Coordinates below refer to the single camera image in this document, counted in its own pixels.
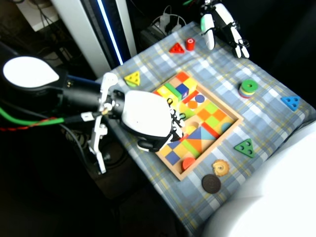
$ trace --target blue light strip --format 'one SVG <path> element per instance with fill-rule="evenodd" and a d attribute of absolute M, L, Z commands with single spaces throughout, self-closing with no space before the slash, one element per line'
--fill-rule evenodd
<path fill-rule="evenodd" d="M 109 35 L 111 37 L 111 40 L 112 40 L 112 43 L 113 43 L 113 46 L 114 46 L 114 49 L 115 49 L 115 52 L 117 53 L 117 57 L 118 57 L 118 60 L 119 60 L 119 63 L 121 65 L 123 65 L 123 61 L 122 61 L 122 58 L 120 56 L 120 53 L 119 53 L 119 48 L 117 46 L 117 43 L 115 41 L 115 38 L 114 38 L 114 35 L 113 35 L 113 32 L 112 32 L 112 29 L 111 29 L 111 26 L 110 26 L 110 23 L 109 23 L 109 20 L 108 20 L 108 17 L 105 13 L 105 8 L 103 6 L 103 3 L 102 3 L 102 0 L 98 0 L 98 5 L 99 5 L 99 8 L 101 10 L 101 14 L 103 16 L 103 19 L 104 19 L 104 22 L 105 22 L 105 25 L 109 31 Z"/>

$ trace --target blue plaid fabric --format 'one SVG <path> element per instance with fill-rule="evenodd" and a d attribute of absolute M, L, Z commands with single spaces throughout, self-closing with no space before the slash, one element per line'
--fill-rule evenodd
<path fill-rule="evenodd" d="M 169 53 L 176 42 L 185 48 L 185 40 L 189 37 L 196 40 L 194 51 Z M 137 138 L 124 131 L 117 121 L 109 121 L 130 156 L 192 235 L 295 129 L 316 119 L 315 109 L 304 100 L 300 101 L 298 110 L 291 111 L 281 97 L 296 94 L 250 60 L 236 59 L 231 48 L 219 39 L 216 39 L 214 50 L 209 51 L 200 36 L 199 26 L 193 22 L 112 70 L 119 82 L 111 90 L 127 92 L 134 89 L 123 80 L 134 71 L 140 71 L 141 75 L 140 86 L 134 88 L 144 91 L 153 91 L 180 71 L 188 72 L 244 117 L 242 124 L 182 182 L 155 154 L 139 150 Z M 255 80 L 259 85 L 250 99 L 238 94 L 239 85 L 246 79 Z M 253 159 L 234 150 L 235 145 L 247 138 L 253 142 Z M 226 160 L 230 172 L 220 177 L 222 188 L 212 195 L 204 191 L 201 180 L 206 174 L 213 173 L 212 164 L 217 159 Z"/>

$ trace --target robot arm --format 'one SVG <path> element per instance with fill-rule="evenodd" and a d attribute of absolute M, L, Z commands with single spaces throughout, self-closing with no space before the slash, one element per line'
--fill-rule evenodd
<path fill-rule="evenodd" d="M 106 172 L 99 150 L 99 141 L 108 132 L 102 123 L 104 114 L 119 119 L 125 130 L 140 138 L 138 147 L 148 152 L 157 152 L 183 136 L 183 115 L 170 107 L 171 99 L 137 90 L 126 94 L 114 90 L 110 94 L 110 87 L 118 82 L 112 73 L 105 73 L 100 85 L 56 72 L 38 58 L 18 56 L 4 63 L 2 79 L 9 94 L 29 100 L 28 104 L 58 99 L 58 110 L 64 113 L 92 111 L 82 113 L 86 117 L 81 115 L 81 121 L 95 120 L 89 149 L 96 156 L 101 173 Z"/>
<path fill-rule="evenodd" d="M 205 0 L 201 6 L 201 31 L 204 35 L 207 47 L 214 48 L 213 30 L 220 29 L 233 48 L 233 54 L 237 58 L 249 58 L 248 41 L 241 38 L 238 32 L 238 24 L 220 0 Z"/>

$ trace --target table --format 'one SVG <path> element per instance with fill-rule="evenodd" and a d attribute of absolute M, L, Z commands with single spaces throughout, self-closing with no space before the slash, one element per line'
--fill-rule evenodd
<path fill-rule="evenodd" d="M 304 100 L 295 112 L 281 102 L 281 97 L 295 93 L 259 66 L 248 59 L 235 58 L 231 48 L 219 39 L 216 39 L 216 47 L 209 51 L 199 34 L 199 26 L 192 22 L 115 68 L 112 73 L 120 79 L 111 90 L 130 90 L 122 78 L 137 70 L 141 74 L 141 85 L 136 89 L 145 91 L 153 91 L 181 70 L 192 74 L 244 117 L 242 124 L 220 146 L 180 182 L 155 154 L 137 148 L 136 137 L 123 130 L 117 121 L 109 121 L 130 156 L 192 235 L 294 130 L 316 119 L 315 109 Z M 184 47 L 189 37 L 196 40 L 194 51 L 185 54 L 168 52 L 176 42 Z M 238 87 L 245 79 L 253 79 L 259 84 L 250 99 L 243 99 L 238 94 Z M 234 150 L 235 145 L 247 138 L 253 142 L 256 153 L 253 159 Z M 204 191 L 201 180 L 204 175 L 213 173 L 211 165 L 217 159 L 226 160 L 230 172 L 220 177 L 222 188 L 211 195 Z"/>

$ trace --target brown round cookie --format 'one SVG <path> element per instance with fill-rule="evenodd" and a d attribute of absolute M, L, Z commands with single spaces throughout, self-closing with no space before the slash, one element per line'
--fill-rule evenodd
<path fill-rule="evenodd" d="M 221 189 L 221 181 L 213 174 L 205 175 L 202 179 L 202 187 L 210 194 L 215 194 Z"/>

